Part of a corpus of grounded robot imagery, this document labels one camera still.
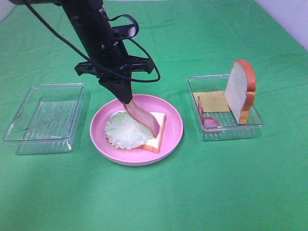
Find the green table surface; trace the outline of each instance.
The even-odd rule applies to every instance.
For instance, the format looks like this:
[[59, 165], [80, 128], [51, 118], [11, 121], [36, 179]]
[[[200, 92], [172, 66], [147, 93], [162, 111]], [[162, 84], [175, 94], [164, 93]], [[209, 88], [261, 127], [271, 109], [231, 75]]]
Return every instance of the green table surface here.
[[[128, 13], [139, 22], [136, 40], [162, 79], [133, 83], [134, 93], [173, 104], [183, 120], [182, 139], [166, 159], [149, 166], [122, 166], [102, 156], [91, 142], [90, 122], [115, 97], [94, 76], [78, 76], [74, 66], [84, 60], [17, 6], [0, 23], [0, 135], [33, 85], [81, 82], [91, 97], [72, 152], [20, 156], [0, 144], [0, 230], [308, 230], [307, 51], [253, 0], [104, 6], [110, 17]], [[83, 50], [61, 7], [34, 7]], [[127, 48], [142, 55], [129, 43]], [[262, 134], [204, 142], [186, 79], [228, 74], [239, 58], [257, 76]]]

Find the standing bread slice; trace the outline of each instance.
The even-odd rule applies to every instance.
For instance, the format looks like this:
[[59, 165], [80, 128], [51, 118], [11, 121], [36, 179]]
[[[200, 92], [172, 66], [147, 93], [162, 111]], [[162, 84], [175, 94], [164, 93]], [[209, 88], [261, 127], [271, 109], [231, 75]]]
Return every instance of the standing bread slice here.
[[256, 76], [250, 63], [244, 59], [234, 61], [225, 97], [238, 124], [246, 124], [249, 110], [255, 100]]

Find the cable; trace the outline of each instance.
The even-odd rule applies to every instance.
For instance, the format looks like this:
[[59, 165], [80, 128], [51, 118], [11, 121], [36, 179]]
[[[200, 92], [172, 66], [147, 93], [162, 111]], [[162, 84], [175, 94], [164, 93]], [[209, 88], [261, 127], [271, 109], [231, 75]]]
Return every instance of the cable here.
[[[58, 32], [56, 32], [46, 21], [45, 19], [43, 19], [43, 17], [30, 5], [30, 3], [27, 2], [27, 0], [23, 0], [23, 3], [26, 5], [26, 7], [35, 15], [35, 17], [37, 17], [46, 27], [48, 30], [50, 30], [58, 39], [60, 39], [61, 41], [63, 41], [66, 45], [68, 45], [70, 48], [72, 48], [76, 53], [78, 53], [81, 57], [83, 57], [85, 60], [87, 60], [88, 62], [90, 62], [91, 64], [93, 64], [96, 68], [101, 69], [109, 74], [115, 75], [119, 78], [123, 78], [125, 80], [128, 81], [132, 81], [132, 82], [139, 82], [139, 83], [153, 83], [153, 82], [157, 82], [160, 80], [160, 73], [158, 71], [158, 68], [156, 67], [155, 63], [154, 63], [154, 69], [157, 72], [157, 78], [156, 79], [150, 79], [150, 80], [142, 80], [142, 79], [135, 79], [135, 78], [129, 78], [126, 77], [124, 75], [120, 75], [112, 70], [109, 70], [103, 66], [101, 66], [100, 64], [98, 64], [97, 62], [93, 61], [92, 59], [90, 59], [89, 57], [87, 57], [84, 53], [82, 53], [77, 47], [75, 47], [71, 42], [69, 42], [68, 40], [66, 40], [64, 37], [62, 37]], [[136, 41], [134, 41], [131, 38], [128, 38], [130, 41], [132, 41], [136, 46], [138, 46], [147, 56], [150, 60], [152, 60], [150, 54], [140, 45], [138, 44]]]

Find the clear plastic container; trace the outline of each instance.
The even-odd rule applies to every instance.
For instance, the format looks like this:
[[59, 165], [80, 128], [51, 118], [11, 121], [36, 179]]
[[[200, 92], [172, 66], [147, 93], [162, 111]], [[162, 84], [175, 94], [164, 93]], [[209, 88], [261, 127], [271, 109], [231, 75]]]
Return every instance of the clear plastic container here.
[[213, 117], [221, 127], [205, 127], [198, 106], [193, 97], [193, 92], [224, 91], [229, 79], [227, 75], [199, 76], [188, 78], [191, 104], [197, 121], [200, 135], [204, 141], [221, 141], [253, 138], [260, 135], [263, 121], [254, 106], [249, 111], [248, 122], [238, 125], [230, 112], [204, 113], [205, 116]]
[[71, 151], [79, 126], [83, 91], [83, 84], [32, 86], [3, 142], [16, 154]]

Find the bread slice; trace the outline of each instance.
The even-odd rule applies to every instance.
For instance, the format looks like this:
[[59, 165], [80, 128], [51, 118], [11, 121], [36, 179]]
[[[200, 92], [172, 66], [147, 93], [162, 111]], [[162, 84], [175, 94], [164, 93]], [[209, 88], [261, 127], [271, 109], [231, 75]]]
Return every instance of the bread slice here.
[[159, 153], [160, 152], [160, 146], [162, 143], [163, 138], [163, 132], [165, 128], [165, 121], [167, 119], [167, 116], [165, 113], [161, 112], [150, 112], [157, 120], [160, 130], [156, 138], [149, 139], [145, 144], [139, 146], [138, 148], [142, 148], [144, 150], [153, 152], [153, 153]]
[[256, 76], [250, 63], [243, 59], [234, 61], [225, 97], [238, 124], [246, 124], [249, 110], [255, 100]]

